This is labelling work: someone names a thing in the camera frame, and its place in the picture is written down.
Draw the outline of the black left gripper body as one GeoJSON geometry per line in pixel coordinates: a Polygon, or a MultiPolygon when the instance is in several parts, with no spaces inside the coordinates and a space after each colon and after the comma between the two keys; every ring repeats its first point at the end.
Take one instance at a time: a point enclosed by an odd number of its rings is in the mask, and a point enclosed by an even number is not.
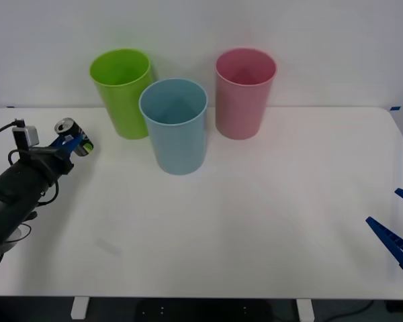
{"type": "Polygon", "coordinates": [[[17,149],[17,153],[17,182],[20,186],[52,186],[74,168],[70,155],[63,149],[17,149]]]}

